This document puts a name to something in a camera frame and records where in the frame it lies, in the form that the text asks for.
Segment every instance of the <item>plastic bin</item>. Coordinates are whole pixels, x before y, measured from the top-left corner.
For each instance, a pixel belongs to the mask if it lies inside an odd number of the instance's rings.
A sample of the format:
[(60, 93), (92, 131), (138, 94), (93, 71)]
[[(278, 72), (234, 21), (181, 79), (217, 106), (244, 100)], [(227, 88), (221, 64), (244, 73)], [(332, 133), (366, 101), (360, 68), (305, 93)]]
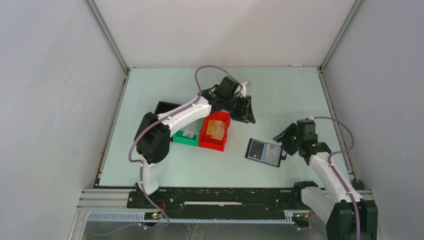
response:
[[(220, 120), (225, 122), (225, 132), (222, 140), (213, 139), (211, 135), (207, 135), (208, 122), (210, 120)], [(228, 112), (217, 111), (203, 119), (199, 133), (198, 146), (201, 148), (213, 149), (223, 152), (227, 142), (227, 131), (230, 126), (231, 117)]]
[(174, 110), (178, 108), (179, 106), (181, 106), (181, 104), (176, 104), (176, 103), (166, 102), (166, 101), (159, 101), (157, 103), (156, 109), (154, 110), (154, 114), (155, 115), (163, 114), (171, 110)]
[(200, 119), (199, 127), (197, 128), (197, 134), (193, 138), (183, 136), (183, 131), (180, 130), (173, 135), (172, 137), (173, 142), (197, 147), (199, 145), (199, 133), (202, 127), (202, 123), (203, 123), (203, 118)]

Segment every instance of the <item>cable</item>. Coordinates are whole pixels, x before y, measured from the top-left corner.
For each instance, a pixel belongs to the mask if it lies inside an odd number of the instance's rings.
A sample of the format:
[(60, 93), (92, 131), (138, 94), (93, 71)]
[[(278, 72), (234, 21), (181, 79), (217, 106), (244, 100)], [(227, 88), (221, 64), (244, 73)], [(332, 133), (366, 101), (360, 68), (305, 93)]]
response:
[[(354, 135), (352, 134), (352, 131), (348, 128), (348, 126), (346, 126), (343, 122), (341, 122), (341, 121), (339, 121), (335, 118), (328, 117), (328, 116), (317, 116), (317, 117), (314, 117), (314, 119), (328, 119), (328, 120), (332, 120), (333, 122), (338, 123), (339, 125), (342, 125), (344, 127), (344, 129), (346, 129), (346, 131), (349, 133), (350, 139), (352, 141), (352, 144), (350, 145), (350, 147), (348, 149), (335, 151), (328, 156), (328, 164), (329, 165), (331, 165), (331, 158), (334, 155), (347, 153), (354, 148), (354, 145), (355, 145)], [(340, 174), (336, 171), (336, 168), (333, 165), (331, 165), (331, 169), (334, 172), (334, 174), (337, 176), (338, 180), (343, 185), (344, 190), (346, 190), (346, 192), (348, 193), (348, 195), (350, 197), (350, 200), (352, 201), (353, 210), (355, 212), (355, 220), (356, 220), (356, 240), (360, 240), (361, 239), (361, 223), (360, 223), (360, 218), (359, 218), (359, 210), (358, 210), (358, 206), (357, 206), (357, 203), (355, 201), (354, 195), (352, 193), (349, 193), (351, 190), (349, 189), (349, 187), (347, 186), (347, 184), (343, 180), (342, 176), (340, 176)]]
[(129, 228), (129, 227), (132, 227), (132, 226), (138, 226), (138, 225), (139, 225), (139, 223), (131, 223), (131, 224), (127, 224), (127, 225), (125, 225), (125, 226), (121, 226), (120, 228), (117, 228), (117, 229), (115, 229), (115, 230), (113, 230), (113, 231), (106, 232), (106, 233), (95, 233), (95, 232), (93, 232), (93, 231), (92, 231), (91, 227), (89, 227), (89, 228), (88, 228), (88, 231), (89, 231), (89, 232), (90, 232), (90, 234), (91, 234), (91, 235), (93, 235), (93, 236), (96, 236), (96, 237), (104, 237), (104, 236), (108, 236), (108, 235), (111, 235), (111, 234), (117, 233), (117, 232), (119, 232), (119, 231), (121, 231), (121, 230), (123, 230), (123, 229)]
[[(200, 70), (202, 70), (202, 69), (204, 69), (204, 68), (214, 68), (214, 69), (218, 69), (218, 70), (221, 70), (221, 71), (223, 71), (225, 74), (227, 74), (227, 75), (229, 75), (230, 77), (232, 77), (231, 76), (231, 74), (228, 72), (228, 71), (226, 71), (225, 69), (223, 69), (223, 68), (221, 68), (221, 67), (219, 67), (219, 66), (215, 66), (215, 65), (204, 65), (204, 66), (201, 66), (201, 67), (199, 67), (197, 70), (196, 70), (196, 72), (194, 73), (194, 80), (196, 81), (196, 85), (197, 85), (197, 88), (198, 88), (198, 95), (197, 95), (197, 97), (196, 97), (196, 99), (194, 100), (194, 104), (196, 104), (198, 101), (199, 101), (199, 99), (201, 98), (201, 96), (202, 96), (202, 88), (201, 88), (201, 86), (200, 86), (200, 83), (199, 83), (199, 79), (198, 79), (198, 73), (199, 73), (199, 71)], [(132, 159), (132, 154), (133, 154), (133, 151), (134, 151), (134, 148), (137, 146), (137, 143), (140, 141), (140, 139), (150, 130), (150, 129), (152, 129), (154, 126), (156, 126), (156, 125), (158, 125), (159, 123), (161, 123), (161, 122), (163, 122), (165, 119), (167, 119), (168, 117), (173, 117), (173, 116), (175, 116), (175, 115), (177, 115), (177, 114), (179, 114), (179, 113), (181, 113), (181, 112), (183, 112), (183, 111), (185, 111), (185, 110), (187, 110), (187, 109), (189, 109), (189, 108), (192, 108), (193, 106), (191, 105), (191, 104), (188, 104), (187, 106), (185, 106), (185, 107), (183, 107), (183, 108), (181, 108), (181, 109), (179, 109), (179, 110), (177, 110), (176, 112), (173, 112), (173, 113), (171, 113), (170, 115), (168, 115), (168, 116), (164, 116), (163, 118), (161, 118), (161, 119), (159, 119), (159, 120), (157, 120), (157, 121), (155, 121), (154, 123), (152, 123), (151, 125), (149, 125), (148, 127), (146, 127), (141, 133), (140, 133), (140, 135), (138, 135), (138, 137), (134, 140), (134, 143), (132, 144), (132, 146), (131, 146), (131, 148), (129, 149), (129, 153), (128, 153), (128, 160), (131, 162), (131, 163), (141, 163), (141, 166), (140, 166), (140, 181), (142, 182), (143, 181), (143, 166), (144, 166), (144, 164), (147, 164), (146, 162), (144, 162), (144, 160), (142, 160), (142, 159), (138, 159), (138, 160), (133, 160)], [(162, 214), (163, 214), (163, 216), (165, 216), (165, 218), (166, 218), (166, 225), (165, 226), (163, 226), (163, 227), (159, 227), (159, 228), (165, 228), (165, 227), (167, 227), (169, 224), (170, 224), (170, 219), (169, 219), (169, 217), (168, 217), (168, 215), (160, 208), (160, 207), (158, 207), (151, 199), (150, 199), (150, 197), (149, 197), (149, 195), (147, 194), (147, 192), (146, 192), (146, 190), (145, 190), (145, 188), (144, 188), (144, 186), (143, 186), (143, 184), (140, 184), (141, 185), (141, 191), (143, 192), (143, 194), (144, 194), (144, 196), (146, 197), (146, 199), (156, 208), (156, 209), (158, 209)], [(150, 226), (144, 226), (145, 228), (150, 228), (150, 229), (157, 229), (158, 227), (150, 227)]]
[[(309, 216), (310, 224), (309, 224), (309, 221), (308, 221), (307, 227), (299, 227), (296, 223), (294, 224), (294, 226), (297, 228), (298, 231), (299, 230), (315, 230), (315, 231), (318, 231), (324, 236), (325, 239), (328, 240), (329, 237), (327, 236), (327, 234), (325, 233), (324, 230), (322, 230), (321, 228), (312, 226), (312, 224), (314, 223), (314, 214), (315, 214), (314, 211), (310, 212), (310, 216)], [(309, 233), (309, 240), (312, 240), (312, 234), (311, 233)]]
[[(202, 69), (204, 69), (204, 68), (214, 68), (214, 69), (218, 69), (218, 70), (221, 70), (221, 71), (223, 71), (225, 74), (227, 74), (228, 76), (230, 76), (230, 77), (232, 77), (233, 78), (233, 76), (228, 72), (228, 71), (226, 71), (225, 69), (223, 69), (222, 67), (219, 67), (219, 66), (215, 66), (215, 65), (203, 65), (203, 66), (201, 66), (201, 67), (199, 67), (197, 70), (196, 70), (196, 72), (194, 73), (194, 80), (195, 80), (195, 82), (196, 82), (196, 85), (197, 85), (197, 89), (198, 89), (198, 95), (197, 95), (197, 97), (196, 97), (196, 99), (194, 100), (194, 104), (196, 104), (198, 101), (199, 101), (199, 99), (201, 98), (201, 96), (202, 96), (202, 88), (201, 88), (201, 86), (200, 86), (200, 83), (199, 83), (199, 79), (198, 79), (198, 73), (199, 73), (199, 71), (200, 70), (202, 70)], [(161, 118), (161, 119), (158, 119), (157, 121), (155, 121), (154, 123), (152, 123), (152, 124), (150, 124), (148, 127), (146, 127), (143, 131), (141, 131), (141, 133), (140, 133), (140, 135), (138, 135), (137, 136), (137, 138), (134, 140), (134, 142), (132, 143), (132, 145), (131, 145), (131, 148), (129, 149), (129, 153), (128, 153), (128, 160), (131, 162), (131, 163), (141, 163), (141, 165), (140, 165), (140, 181), (143, 181), (143, 166), (144, 166), (144, 164), (146, 164), (142, 159), (132, 159), (132, 154), (133, 154), (133, 151), (134, 151), (134, 149), (136, 148), (136, 146), (137, 146), (137, 144), (139, 143), (139, 141), (140, 141), (140, 139), (150, 130), (150, 129), (152, 129), (154, 126), (156, 126), (156, 125), (158, 125), (158, 124), (160, 124), (161, 122), (163, 122), (165, 119), (167, 119), (168, 117), (173, 117), (173, 116), (175, 116), (175, 115), (177, 115), (177, 114), (179, 114), (179, 113), (181, 113), (182, 111), (185, 111), (185, 110), (187, 110), (187, 109), (189, 109), (189, 108), (191, 108), (192, 107), (192, 105), (191, 104), (188, 104), (187, 106), (185, 106), (185, 107), (183, 107), (182, 109), (180, 109), (180, 110), (178, 110), (178, 111), (176, 111), (176, 112), (174, 112), (174, 113), (171, 113), (170, 115), (168, 115), (168, 116), (165, 116), (165, 117), (163, 117), (163, 118)], [(166, 228), (169, 224), (170, 224), (170, 218), (168, 217), (168, 215), (165, 213), (165, 201), (163, 201), (163, 208), (164, 209), (161, 209), (158, 205), (156, 205), (153, 201), (152, 201), (152, 199), (149, 197), (149, 195), (147, 194), (147, 192), (146, 192), (146, 190), (145, 190), (145, 188), (144, 188), (144, 186), (143, 186), (143, 184), (140, 184), (141, 185), (141, 191), (143, 192), (143, 194), (144, 194), (144, 196), (146, 197), (146, 199), (157, 209), (157, 210), (159, 210), (162, 214), (163, 214), (163, 216), (166, 218), (166, 225), (164, 225), (164, 226), (160, 226), (160, 227), (155, 227), (155, 226), (147, 226), (147, 225), (144, 225), (144, 224), (142, 224), (142, 223), (131, 223), (131, 224), (128, 224), (128, 225), (125, 225), (125, 226), (122, 226), (122, 227), (120, 227), (120, 228), (118, 228), (118, 229), (116, 229), (116, 230), (113, 230), (113, 231), (111, 231), (111, 232), (108, 232), (108, 233), (101, 233), (101, 234), (98, 234), (98, 233), (94, 233), (94, 232), (92, 232), (91, 230), (90, 230), (90, 233), (92, 234), (92, 235), (94, 235), (94, 236), (107, 236), (107, 235), (111, 235), (111, 234), (114, 234), (114, 233), (116, 233), (116, 232), (118, 232), (118, 231), (121, 231), (121, 230), (123, 230), (123, 229), (126, 229), (126, 228), (128, 228), (128, 227), (132, 227), (132, 226), (143, 226), (144, 227), (144, 229), (163, 229), (163, 228)]]
[(165, 211), (167, 209), (167, 205), (165, 204), (165, 200), (163, 198), (160, 198), (159, 201), (163, 204), (163, 210)]

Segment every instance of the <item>enclosure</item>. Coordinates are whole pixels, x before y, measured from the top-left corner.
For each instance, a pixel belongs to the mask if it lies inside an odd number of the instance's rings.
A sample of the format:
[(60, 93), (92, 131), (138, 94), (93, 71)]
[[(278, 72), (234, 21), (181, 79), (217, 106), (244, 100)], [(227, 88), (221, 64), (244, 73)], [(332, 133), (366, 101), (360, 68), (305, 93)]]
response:
[[(148, 211), (127, 208), (140, 179), (140, 164), (128, 161), (136, 131), (159, 101), (196, 97), (203, 65), (251, 82), (256, 123), (231, 121), (222, 152), (172, 142), (161, 187), (324, 187), (297, 154), (275, 167), (245, 153), (249, 139), (270, 143), (299, 119), (333, 117), (355, 137), (335, 164), (375, 200), (378, 238), (417, 239), (423, 3), (3, 1), (1, 239), (98, 239), (89, 229), (137, 223)], [(225, 76), (205, 68), (198, 79), (207, 89)], [(352, 144), (330, 120), (317, 119), (316, 129), (333, 152)], [(308, 239), (292, 224), (309, 211), (286, 208), (277, 220), (173, 218), (164, 230), (133, 226), (102, 239)]]

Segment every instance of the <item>red wire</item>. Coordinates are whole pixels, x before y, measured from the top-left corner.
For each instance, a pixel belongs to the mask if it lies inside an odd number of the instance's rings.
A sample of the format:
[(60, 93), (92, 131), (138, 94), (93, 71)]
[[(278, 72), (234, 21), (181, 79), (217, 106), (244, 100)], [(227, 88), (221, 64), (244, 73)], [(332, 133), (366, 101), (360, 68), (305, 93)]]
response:
[(165, 204), (165, 200), (163, 198), (160, 198), (159, 201), (163, 203), (163, 210), (167, 209), (167, 205)]

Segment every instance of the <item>white wall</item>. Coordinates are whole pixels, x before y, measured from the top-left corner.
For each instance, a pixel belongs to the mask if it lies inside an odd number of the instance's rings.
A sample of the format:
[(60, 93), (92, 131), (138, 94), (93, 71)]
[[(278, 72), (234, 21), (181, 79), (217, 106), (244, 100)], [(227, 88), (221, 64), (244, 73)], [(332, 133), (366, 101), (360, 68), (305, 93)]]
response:
[(318, 66), (355, 0), (96, 0), (131, 67)]
[(422, 239), (424, 1), (364, 1), (325, 76), (387, 236)]
[(4, 0), (0, 23), (0, 239), (62, 240), (124, 73), (83, 0)]

